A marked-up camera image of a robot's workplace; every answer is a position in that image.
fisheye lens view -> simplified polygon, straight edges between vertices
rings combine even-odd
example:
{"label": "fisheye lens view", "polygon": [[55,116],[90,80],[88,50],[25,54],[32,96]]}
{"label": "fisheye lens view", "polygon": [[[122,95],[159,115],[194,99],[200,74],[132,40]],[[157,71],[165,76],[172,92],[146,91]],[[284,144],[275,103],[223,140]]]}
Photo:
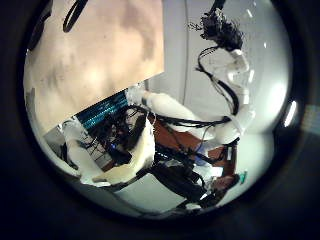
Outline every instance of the fisheye lens view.
{"label": "fisheye lens view", "polygon": [[268,0],[50,0],[23,84],[51,166],[96,204],[143,219],[241,196],[273,161],[276,125],[299,111]]}

beige board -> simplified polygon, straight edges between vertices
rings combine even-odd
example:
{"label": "beige board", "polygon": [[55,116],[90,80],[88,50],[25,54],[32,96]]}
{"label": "beige board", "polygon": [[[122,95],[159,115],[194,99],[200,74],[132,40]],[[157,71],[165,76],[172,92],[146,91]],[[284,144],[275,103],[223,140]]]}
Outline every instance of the beige board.
{"label": "beige board", "polygon": [[89,0],[64,33],[73,3],[53,1],[40,42],[27,53],[25,93],[35,90],[42,134],[164,68],[161,0]]}

wire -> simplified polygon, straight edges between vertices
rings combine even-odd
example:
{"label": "wire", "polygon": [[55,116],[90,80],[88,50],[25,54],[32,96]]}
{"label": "wire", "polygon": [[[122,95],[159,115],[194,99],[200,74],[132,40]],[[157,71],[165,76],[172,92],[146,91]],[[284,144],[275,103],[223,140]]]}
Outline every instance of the wire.
{"label": "wire", "polygon": [[80,14],[82,13],[84,7],[86,6],[88,0],[76,0],[69,10],[64,22],[63,22],[63,31],[65,33],[70,32],[73,25],[78,20]]}

white robotic arm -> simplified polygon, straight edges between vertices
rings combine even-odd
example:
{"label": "white robotic arm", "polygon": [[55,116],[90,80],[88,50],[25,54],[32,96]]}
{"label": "white robotic arm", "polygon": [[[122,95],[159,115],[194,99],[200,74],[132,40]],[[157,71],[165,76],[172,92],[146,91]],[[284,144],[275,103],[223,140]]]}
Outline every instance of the white robotic arm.
{"label": "white robotic arm", "polygon": [[[245,73],[249,70],[248,61],[241,50],[234,50],[230,53],[234,61],[227,66],[227,80],[229,87],[235,92],[239,99],[239,112],[231,115],[230,122],[221,124],[208,130],[204,140],[210,140],[205,143],[208,149],[213,149],[222,144],[228,144],[240,137],[249,127],[255,118],[255,111],[252,109],[249,99],[249,90],[245,86],[241,86],[234,82],[234,76]],[[180,104],[164,93],[153,93],[140,90],[136,87],[131,88],[131,96],[134,96],[133,102],[147,106],[152,112],[173,118],[182,118],[188,120],[202,121],[200,117],[195,115],[188,108]],[[202,139],[205,128],[192,128],[184,126],[170,127],[178,132],[188,131],[198,139]]]}

white panel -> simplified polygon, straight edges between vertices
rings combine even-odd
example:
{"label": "white panel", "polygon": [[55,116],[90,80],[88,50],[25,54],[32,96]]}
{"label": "white panel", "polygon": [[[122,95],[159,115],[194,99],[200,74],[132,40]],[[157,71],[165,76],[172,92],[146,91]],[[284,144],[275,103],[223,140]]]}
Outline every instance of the white panel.
{"label": "white panel", "polygon": [[90,0],[69,33],[74,1],[56,0],[25,68],[44,133],[83,109],[163,72],[161,0]]}
{"label": "white panel", "polygon": [[271,164],[274,152],[273,143],[272,134],[246,134],[241,138],[238,147],[236,172],[247,171],[246,181],[244,184],[238,184],[230,189],[218,206],[240,196],[265,173]]}
{"label": "white panel", "polygon": [[148,88],[183,102],[187,69],[187,16],[184,0],[163,1],[164,73],[152,77]]}

